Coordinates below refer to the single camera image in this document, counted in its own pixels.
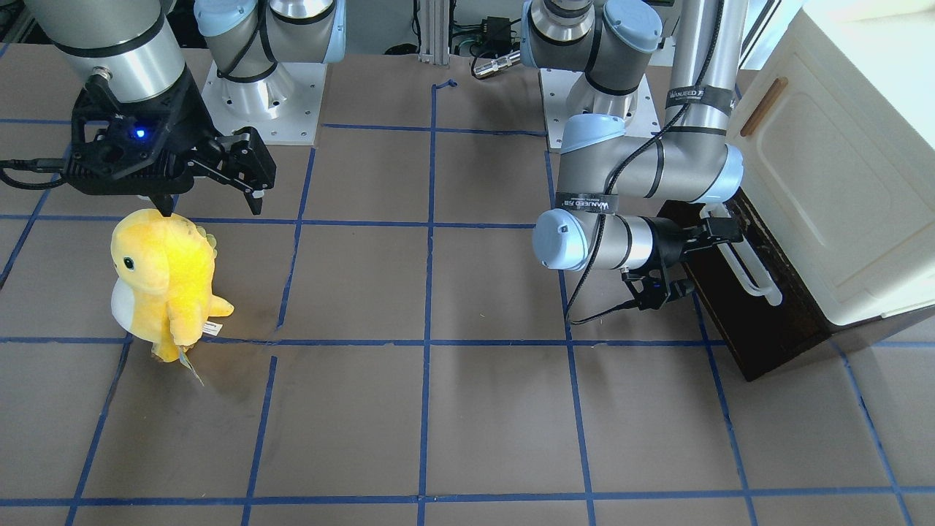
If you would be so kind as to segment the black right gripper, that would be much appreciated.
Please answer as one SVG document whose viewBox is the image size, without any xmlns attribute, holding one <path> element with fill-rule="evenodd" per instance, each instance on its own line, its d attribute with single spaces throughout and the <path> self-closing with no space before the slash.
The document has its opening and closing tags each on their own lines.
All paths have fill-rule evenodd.
<svg viewBox="0 0 935 526">
<path fill-rule="evenodd" d="M 138 102 L 118 101 L 110 81 L 92 74 L 72 110 L 61 179 L 84 194 L 150 196 L 161 216 L 171 217 L 194 176 L 208 177 L 240 191 L 259 216 L 276 173 L 257 129 L 219 136 L 192 74 Z"/>
</svg>

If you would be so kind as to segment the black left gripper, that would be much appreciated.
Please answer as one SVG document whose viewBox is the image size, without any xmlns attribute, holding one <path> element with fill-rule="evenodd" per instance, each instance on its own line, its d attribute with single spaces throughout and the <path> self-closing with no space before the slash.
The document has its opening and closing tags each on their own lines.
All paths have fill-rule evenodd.
<svg viewBox="0 0 935 526">
<path fill-rule="evenodd" d="M 652 234 L 652 250 L 646 261 L 646 272 L 668 270 L 682 260 L 684 247 L 687 253 L 706 250 L 726 243 L 744 242 L 744 230 L 733 218 L 708 217 L 684 229 L 667 218 L 646 219 Z"/>
</svg>

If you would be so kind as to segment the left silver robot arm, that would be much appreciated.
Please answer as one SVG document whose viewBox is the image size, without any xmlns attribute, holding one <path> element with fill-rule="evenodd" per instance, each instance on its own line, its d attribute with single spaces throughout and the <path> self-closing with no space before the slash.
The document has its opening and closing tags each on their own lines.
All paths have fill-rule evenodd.
<svg viewBox="0 0 935 526">
<path fill-rule="evenodd" d="M 640 270 L 661 246 L 661 223 L 622 210 L 627 199 L 721 203 L 739 189 L 744 160 L 728 145 L 745 1 L 687 1 L 665 116 L 653 137 L 621 111 L 574 110 L 565 123 L 554 207 L 533 230 L 552 270 Z M 644 1 L 528 1 L 521 53 L 534 69 L 578 71 L 588 94 L 635 101 L 663 21 Z"/>
</svg>

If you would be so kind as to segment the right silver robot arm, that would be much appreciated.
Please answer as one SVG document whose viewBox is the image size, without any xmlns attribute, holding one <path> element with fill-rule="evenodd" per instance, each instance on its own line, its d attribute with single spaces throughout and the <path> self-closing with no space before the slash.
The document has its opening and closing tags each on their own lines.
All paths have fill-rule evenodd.
<svg viewBox="0 0 935 526">
<path fill-rule="evenodd" d="M 276 183 L 267 144 L 310 143 L 314 89 L 302 74 L 346 53 L 344 1 L 196 1 L 215 71 L 199 89 L 159 1 L 28 1 L 83 80 L 56 172 L 91 196 L 136 194 L 163 216 L 196 178 L 234 187 L 253 214 Z"/>
</svg>

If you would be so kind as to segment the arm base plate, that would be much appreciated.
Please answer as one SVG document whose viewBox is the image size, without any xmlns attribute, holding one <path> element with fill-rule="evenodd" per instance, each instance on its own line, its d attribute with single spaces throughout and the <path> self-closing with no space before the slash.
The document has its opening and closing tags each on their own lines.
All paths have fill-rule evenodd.
<svg viewBox="0 0 935 526">
<path fill-rule="evenodd" d="M 267 79 L 234 83 L 213 64 L 202 99 L 222 134 L 250 126 L 267 145 L 313 146 L 327 71 L 327 64 L 280 63 Z"/>
<path fill-rule="evenodd" d="M 549 150 L 559 152 L 565 124 L 571 116 L 602 113 L 621 118 L 627 134 L 651 137 L 661 130 L 662 121 L 652 101 L 648 77 L 642 77 L 637 90 L 624 96 L 610 96 L 595 90 L 578 71 L 540 69 L 542 109 Z"/>
</svg>

